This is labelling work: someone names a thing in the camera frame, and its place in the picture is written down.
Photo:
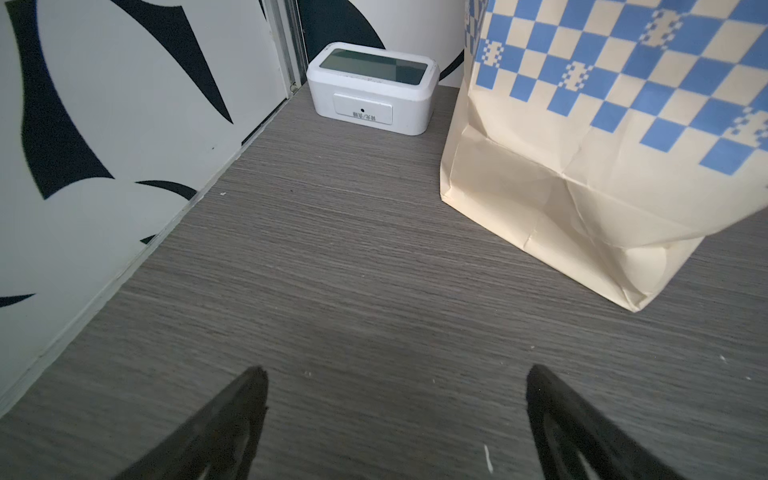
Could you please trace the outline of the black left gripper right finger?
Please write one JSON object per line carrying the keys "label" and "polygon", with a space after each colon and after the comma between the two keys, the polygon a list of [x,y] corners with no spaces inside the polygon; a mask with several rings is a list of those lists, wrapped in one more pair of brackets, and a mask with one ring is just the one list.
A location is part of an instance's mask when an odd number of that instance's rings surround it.
{"label": "black left gripper right finger", "polygon": [[544,365],[526,378],[527,414],[546,479],[680,479]]}

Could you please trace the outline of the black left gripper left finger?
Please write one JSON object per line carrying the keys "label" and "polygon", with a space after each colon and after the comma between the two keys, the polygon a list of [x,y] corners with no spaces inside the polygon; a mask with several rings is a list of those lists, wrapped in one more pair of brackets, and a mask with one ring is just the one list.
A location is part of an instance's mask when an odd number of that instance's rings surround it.
{"label": "black left gripper left finger", "polygon": [[269,379],[246,369],[118,479],[247,479],[268,411]]}

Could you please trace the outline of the blue checkered paper bag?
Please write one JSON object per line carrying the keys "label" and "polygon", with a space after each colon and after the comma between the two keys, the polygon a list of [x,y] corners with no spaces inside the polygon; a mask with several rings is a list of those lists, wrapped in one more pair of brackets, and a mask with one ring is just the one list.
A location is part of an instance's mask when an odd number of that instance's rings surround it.
{"label": "blue checkered paper bag", "polygon": [[767,205],[763,1],[469,1],[442,200],[637,312]]}

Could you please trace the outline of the white digital clock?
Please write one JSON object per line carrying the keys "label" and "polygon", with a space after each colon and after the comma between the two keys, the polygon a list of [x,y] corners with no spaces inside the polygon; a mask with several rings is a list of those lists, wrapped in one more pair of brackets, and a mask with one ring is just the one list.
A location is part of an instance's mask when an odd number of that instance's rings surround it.
{"label": "white digital clock", "polygon": [[333,42],[306,76],[318,115],[418,136],[434,110],[439,68],[426,56]]}

